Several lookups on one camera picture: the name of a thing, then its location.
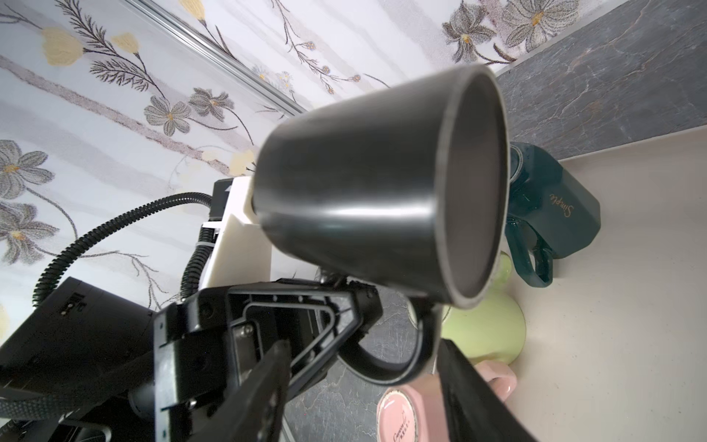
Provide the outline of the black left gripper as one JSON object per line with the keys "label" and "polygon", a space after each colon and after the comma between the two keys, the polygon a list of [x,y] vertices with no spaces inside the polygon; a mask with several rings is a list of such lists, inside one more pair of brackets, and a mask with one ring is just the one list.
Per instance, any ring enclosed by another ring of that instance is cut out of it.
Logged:
{"label": "black left gripper", "polygon": [[206,427],[278,341],[290,349],[287,397],[298,397],[382,313],[373,285],[346,280],[204,288],[169,305],[154,324],[156,440],[185,441]]}

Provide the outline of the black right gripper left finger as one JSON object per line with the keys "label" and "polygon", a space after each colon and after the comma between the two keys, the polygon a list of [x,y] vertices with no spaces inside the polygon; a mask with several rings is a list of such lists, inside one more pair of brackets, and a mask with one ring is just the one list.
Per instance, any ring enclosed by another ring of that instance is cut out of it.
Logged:
{"label": "black right gripper left finger", "polygon": [[287,402],[291,350],[280,340],[191,441],[277,441]]}

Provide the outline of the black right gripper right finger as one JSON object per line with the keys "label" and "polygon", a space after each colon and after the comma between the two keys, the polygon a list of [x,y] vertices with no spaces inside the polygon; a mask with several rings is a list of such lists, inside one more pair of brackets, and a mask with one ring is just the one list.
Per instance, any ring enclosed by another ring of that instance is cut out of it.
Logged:
{"label": "black right gripper right finger", "polygon": [[451,441],[535,440],[451,340],[438,346],[437,371]]}

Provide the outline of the pink mug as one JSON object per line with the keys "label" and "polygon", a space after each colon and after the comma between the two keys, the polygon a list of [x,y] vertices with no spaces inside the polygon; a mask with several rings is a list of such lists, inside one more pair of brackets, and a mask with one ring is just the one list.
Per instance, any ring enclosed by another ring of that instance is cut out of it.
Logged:
{"label": "pink mug", "polygon": [[[502,362],[482,361],[475,365],[475,369],[501,401],[506,401],[517,386],[516,374]],[[438,375],[425,374],[384,393],[377,405],[377,440],[449,440]]]}

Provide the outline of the dark green mug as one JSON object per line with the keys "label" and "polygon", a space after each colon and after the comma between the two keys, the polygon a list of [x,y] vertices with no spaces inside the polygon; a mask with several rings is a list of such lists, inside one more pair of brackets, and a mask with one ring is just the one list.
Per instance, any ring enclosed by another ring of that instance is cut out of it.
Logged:
{"label": "dark green mug", "polygon": [[553,264],[591,244],[601,228],[600,204],[550,153],[510,144],[506,240],[517,274],[548,287]]}

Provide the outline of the black mug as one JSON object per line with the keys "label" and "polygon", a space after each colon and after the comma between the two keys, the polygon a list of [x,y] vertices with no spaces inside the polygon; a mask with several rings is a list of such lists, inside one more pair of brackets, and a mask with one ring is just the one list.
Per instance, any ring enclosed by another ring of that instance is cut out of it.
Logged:
{"label": "black mug", "polygon": [[509,191],[506,113],[495,74],[462,66],[298,115],[261,149],[252,204],[280,252],[406,294],[412,357],[355,342],[342,361],[396,386],[436,353],[439,311],[472,309],[491,284]]}

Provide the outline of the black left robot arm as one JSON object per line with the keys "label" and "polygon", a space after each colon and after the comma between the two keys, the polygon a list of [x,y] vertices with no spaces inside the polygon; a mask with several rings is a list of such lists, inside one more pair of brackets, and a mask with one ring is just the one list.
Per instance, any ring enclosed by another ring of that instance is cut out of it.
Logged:
{"label": "black left robot arm", "polygon": [[180,301],[151,311],[66,270],[103,239],[204,193],[178,193],[94,228],[38,281],[35,310],[1,347],[4,440],[276,441],[287,402],[323,380],[380,319],[377,289],[321,281],[199,287],[201,228]]}

